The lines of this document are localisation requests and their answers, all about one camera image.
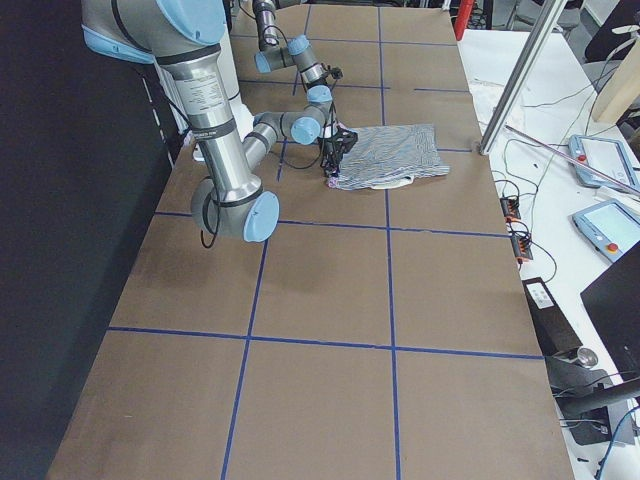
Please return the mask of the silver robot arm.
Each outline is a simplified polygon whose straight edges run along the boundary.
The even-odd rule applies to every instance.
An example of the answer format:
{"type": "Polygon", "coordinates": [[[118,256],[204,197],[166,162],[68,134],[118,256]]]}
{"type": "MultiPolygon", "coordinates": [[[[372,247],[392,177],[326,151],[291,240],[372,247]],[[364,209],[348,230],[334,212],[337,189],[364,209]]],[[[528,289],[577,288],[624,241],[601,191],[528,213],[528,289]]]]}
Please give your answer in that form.
{"type": "Polygon", "coordinates": [[[317,59],[305,35],[287,37],[276,23],[276,12],[303,1],[256,0],[252,2],[259,51],[254,62],[259,73],[266,74],[295,66],[306,89],[327,85],[329,71],[317,59]]]}
{"type": "Polygon", "coordinates": [[[298,112],[265,112],[241,134],[235,114],[241,108],[227,14],[222,1],[85,1],[82,29],[90,50],[127,62],[157,64],[175,82],[179,112],[203,154],[209,175],[192,196],[192,216],[213,236],[263,242],[274,232],[280,206],[254,169],[279,140],[318,144],[326,176],[338,174],[356,132],[339,121],[327,79],[339,79],[316,57],[308,39],[286,38],[276,13],[288,1],[255,1],[252,11],[259,50],[255,63],[269,73],[293,66],[306,89],[298,112]]]}

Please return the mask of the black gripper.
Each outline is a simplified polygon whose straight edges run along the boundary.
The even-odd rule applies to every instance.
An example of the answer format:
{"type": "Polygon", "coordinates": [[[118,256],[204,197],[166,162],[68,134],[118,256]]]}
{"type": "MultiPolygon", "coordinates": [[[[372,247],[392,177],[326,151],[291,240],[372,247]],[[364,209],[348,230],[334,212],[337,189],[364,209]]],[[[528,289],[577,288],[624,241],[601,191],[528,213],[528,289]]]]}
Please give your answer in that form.
{"type": "Polygon", "coordinates": [[[326,178],[337,178],[343,155],[350,150],[350,141],[344,138],[324,139],[322,142],[322,168],[326,178]]]}

